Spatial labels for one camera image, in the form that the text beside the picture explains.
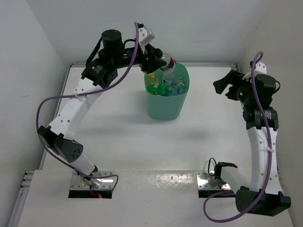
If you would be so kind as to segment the black cap small bottle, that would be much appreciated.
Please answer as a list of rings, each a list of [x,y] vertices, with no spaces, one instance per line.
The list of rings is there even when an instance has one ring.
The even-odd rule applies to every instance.
[[[160,69],[164,74],[171,74],[174,72],[176,67],[176,61],[171,57],[168,52],[163,52],[161,60],[165,62],[164,66],[161,66]]]

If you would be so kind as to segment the yellow cap orange label bottle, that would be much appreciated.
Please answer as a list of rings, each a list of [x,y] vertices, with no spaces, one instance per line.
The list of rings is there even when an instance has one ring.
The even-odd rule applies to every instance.
[[[153,87],[158,84],[159,84],[159,79],[158,79],[158,76],[154,72],[147,74],[147,85],[148,86]]]

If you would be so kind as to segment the red cap red label bottle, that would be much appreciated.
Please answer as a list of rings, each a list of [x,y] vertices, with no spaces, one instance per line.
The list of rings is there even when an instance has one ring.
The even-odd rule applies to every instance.
[[[171,58],[169,63],[161,68],[161,70],[163,71],[163,76],[162,76],[162,82],[167,84],[167,85],[171,85],[173,83],[175,74],[175,67],[176,67],[176,61]]]

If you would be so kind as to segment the green plastic bottle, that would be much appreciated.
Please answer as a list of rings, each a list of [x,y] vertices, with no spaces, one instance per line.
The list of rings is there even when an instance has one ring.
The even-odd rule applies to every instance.
[[[168,93],[171,92],[170,87],[162,83],[148,85],[146,87],[146,90],[152,95],[157,95],[157,96],[167,96]]]

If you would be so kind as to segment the black label clear bottle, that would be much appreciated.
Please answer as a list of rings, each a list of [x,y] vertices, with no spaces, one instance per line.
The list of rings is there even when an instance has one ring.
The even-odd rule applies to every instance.
[[[183,92],[185,91],[185,86],[186,81],[182,77],[174,79],[174,89],[177,95],[183,94]]]

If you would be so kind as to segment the blue cap blue label bottle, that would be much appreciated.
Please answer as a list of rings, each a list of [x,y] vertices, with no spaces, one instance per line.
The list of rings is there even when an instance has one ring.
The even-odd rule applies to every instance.
[[[164,96],[175,96],[175,93],[173,93],[173,92],[166,92]]]

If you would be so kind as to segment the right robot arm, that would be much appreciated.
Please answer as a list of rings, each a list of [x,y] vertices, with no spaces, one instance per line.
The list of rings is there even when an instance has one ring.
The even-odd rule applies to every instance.
[[[251,180],[239,172],[233,163],[218,162],[214,178],[227,183],[235,194],[236,208],[250,214],[273,217],[291,206],[291,198],[285,196],[278,179],[276,161],[276,137],[278,114],[270,104],[272,96],[280,89],[280,83],[272,76],[257,72],[255,82],[244,74],[231,70],[225,77],[213,83],[216,93],[228,88],[228,99],[240,101],[243,118],[251,147]]]

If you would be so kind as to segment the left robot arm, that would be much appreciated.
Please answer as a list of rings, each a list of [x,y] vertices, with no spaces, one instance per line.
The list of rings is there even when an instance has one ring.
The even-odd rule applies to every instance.
[[[37,126],[39,139],[48,152],[87,182],[103,176],[83,153],[83,145],[75,141],[78,126],[102,93],[118,85],[132,66],[139,65],[145,73],[170,68],[174,60],[150,44],[154,38],[148,26],[137,24],[134,47],[127,48],[120,31],[104,31],[86,60],[74,93],[65,95],[66,105],[46,127]]]

